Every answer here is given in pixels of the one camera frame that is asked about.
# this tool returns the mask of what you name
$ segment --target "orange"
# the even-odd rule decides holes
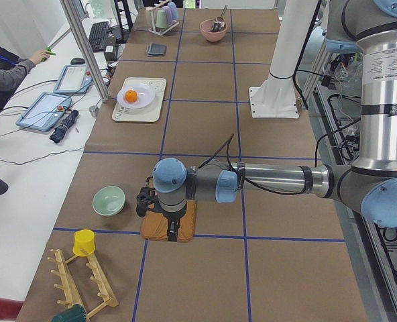
[[[137,92],[133,89],[128,90],[125,92],[125,100],[129,103],[134,103],[137,101]]]

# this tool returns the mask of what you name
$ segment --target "person's arm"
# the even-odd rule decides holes
[[[0,69],[0,91],[15,90],[33,67],[39,64],[43,58],[49,57],[50,55],[47,51],[39,50],[29,59],[19,62],[14,68],[9,70]]]

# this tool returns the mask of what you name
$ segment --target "black keyboard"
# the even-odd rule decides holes
[[[105,50],[105,40],[108,32],[108,21],[97,22],[91,26],[89,41],[93,52],[102,52]]]

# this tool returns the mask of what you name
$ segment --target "brown table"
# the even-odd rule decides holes
[[[202,20],[220,10],[180,10],[167,36],[146,31],[144,12],[109,91],[125,78],[167,80],[160,119],[116,123],[115,101],[103,104],[58,216],[18,321],[50,321],[65,310],[60,279],[50,274],[49,249],[72,254],[73,233],[93,229],[96,255],[119,306],[92,321],[367,321],[334,204],[314,195],[284,197],[244,191],[236,202],[199,202],[196,234],[181,244],[144,240],[135,196],[154,164],[175,157],[187,166],[210,156],[229,136],[233,160],[313,166],[315,138],[308,113],[299,119],[253,119],[248,88],[267,78],[280,27],[273,10],[228,10],[229,32],[206,42]],[[167,45],[148,58],[150,42]],[[93,195],[117,185],[126,193],[120,214],[104,218]],[[84,262],[70,264],[87,310],[97,288]]]

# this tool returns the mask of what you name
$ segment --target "white desk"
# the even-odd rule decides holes
[[[84,20],[86,33],[93,23],[99,21],[102,19]],[[19,90],[57,79],[64,65],[69,64],[72,58],[82,56],[71,33],[53,47],[53,51],[56,56],[37,65]],[[95,56],[100,68],[106,67],[103,53]],[[52,92],[54,85],[47,83],[21,92],[7,106],[30,106],[41,92]],[[73,96],[73,101],[81,97]],[[79,111],[79,117],[59,144],[49,140],[52,131],[21,130],[3,136],[0,138],[0,159],[25,162],[52,152],[83,147],[95,122],[89,107],[99,100],[99,94],[92,86],[73,107]],[[22,113],[24,109],[9,109],[4,113],[15,111]],[[18,118],[18,115],[0,117],[0,135],[19,129],[15,125]],[[0,178],[9,185],[9,190],[0,196],[0,297],[25,299],[81,156],[82,151],[67,152],[23,166],[0,162]]]

